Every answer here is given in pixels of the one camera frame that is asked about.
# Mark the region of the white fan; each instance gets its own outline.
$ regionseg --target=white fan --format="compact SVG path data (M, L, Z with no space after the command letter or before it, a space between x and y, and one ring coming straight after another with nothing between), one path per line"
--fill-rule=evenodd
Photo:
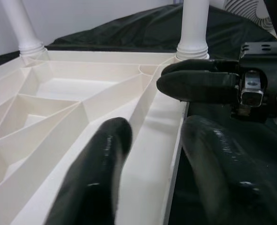
M210 5L248 18L266 30L273 29L263 0L210 0Z

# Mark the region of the white plastic pipe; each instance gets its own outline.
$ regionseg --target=white plastic pipe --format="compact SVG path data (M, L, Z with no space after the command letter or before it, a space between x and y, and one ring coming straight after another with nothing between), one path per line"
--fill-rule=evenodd
M209 0L184 0L181 39L176 57L179 60L208 59L206 27Z
M21 56L34 56L44 52L43 43L36 37L22 0L1 0L18 40Z

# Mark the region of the white cylindrical leg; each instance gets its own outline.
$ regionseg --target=white cylindrical leg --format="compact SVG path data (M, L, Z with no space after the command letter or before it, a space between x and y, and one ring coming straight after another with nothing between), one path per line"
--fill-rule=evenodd
M22 0L1 0L18 40L21 56L34 56L44 52L43 43L36 37Z
M209 0L184 0L181 39L176 57L180 60L208 59L206 27Z

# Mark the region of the white wall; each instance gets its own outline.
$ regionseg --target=white wall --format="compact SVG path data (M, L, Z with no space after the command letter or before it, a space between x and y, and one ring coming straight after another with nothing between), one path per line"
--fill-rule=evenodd
M173 0L23 0L45 45L56 38L89 30L133 13L171 4ZM0 54L16 51L17 40L0 3Z

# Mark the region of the white plastic tray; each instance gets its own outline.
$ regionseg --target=white plastic tray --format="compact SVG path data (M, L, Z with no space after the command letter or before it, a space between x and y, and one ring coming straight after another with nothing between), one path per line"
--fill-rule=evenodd
M174 57L49 51L0 66L0 225L43 224L70 164L117 116L134 139L116 224L160 224L184 105L156 80Z

